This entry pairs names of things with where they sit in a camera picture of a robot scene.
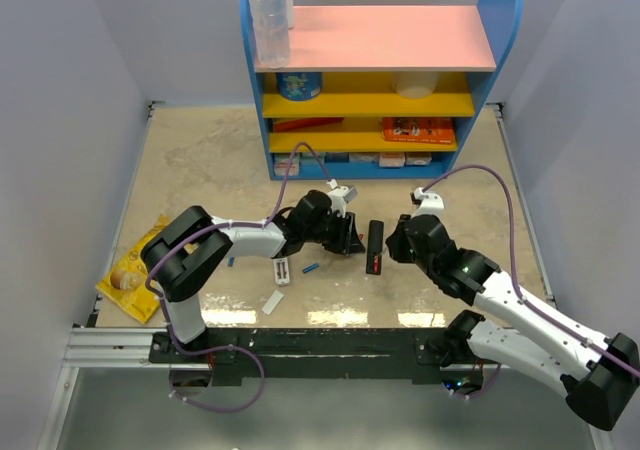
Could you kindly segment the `black remote control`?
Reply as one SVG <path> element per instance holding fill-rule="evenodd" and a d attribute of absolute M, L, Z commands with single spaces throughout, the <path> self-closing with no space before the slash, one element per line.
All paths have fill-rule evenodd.
<path fill-rule="evenodd" d="M 382 270 L 384 223 L 380 220 L 371 220 L 367 237 L 365 271 L 369 275 L 380 275 Z"/>

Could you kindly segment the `white remote control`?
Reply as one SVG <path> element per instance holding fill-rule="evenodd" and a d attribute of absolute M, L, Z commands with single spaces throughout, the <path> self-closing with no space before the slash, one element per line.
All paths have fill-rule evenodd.
<path fill-rule="evenodd" d="M 287 257 L 273 260 L 274 279 L 278 286 L 286 286 L 291 282 L 289 260 Z"/>

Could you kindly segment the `white battery cover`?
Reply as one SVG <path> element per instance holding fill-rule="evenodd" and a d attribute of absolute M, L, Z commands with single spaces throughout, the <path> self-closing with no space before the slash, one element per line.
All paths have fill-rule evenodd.
<path fill-rule="evenodd" d="M 275 290 L 263 305 L 262 312 L 265 315 L 271 315 L 283 298 L 284 294 L 278 290 Z"/>

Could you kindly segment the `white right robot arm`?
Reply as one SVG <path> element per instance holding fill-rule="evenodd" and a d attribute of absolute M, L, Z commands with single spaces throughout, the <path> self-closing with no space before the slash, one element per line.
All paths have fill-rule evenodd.
<path fill-rule="evenodd" d="M 612 430 L 639 388 L 639 348 L 544 303 L 483 254 L 459 248 L 435 215 L 400 216 L 387 238 L 391 258 L 416 265 L 445 295 L 507 323 L 473 317 L 445 339 L 459 363 L 474 356 L 517 370 L 561 395 L 583 421 Z"/>

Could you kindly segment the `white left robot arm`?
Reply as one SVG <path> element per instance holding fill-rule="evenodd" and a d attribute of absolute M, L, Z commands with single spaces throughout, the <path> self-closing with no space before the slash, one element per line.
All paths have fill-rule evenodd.
<path fill-rule="evenodd" d="M 206 325 L 198 293 L 216 268 L 229 258 L 277 259 L 316 243 L 333 254 L 365 252 L 347 204 L 357 196 L 352 186 L 325 193 L 311 190 L 296 206 L 271 220 L 239 222 L 209 215 L 191 206 L 141 250 L 148 275 L 159 284 L 163 312 L 171 324 L 171 348 L 185 362 L 200 360 L 207 350 Z"/>

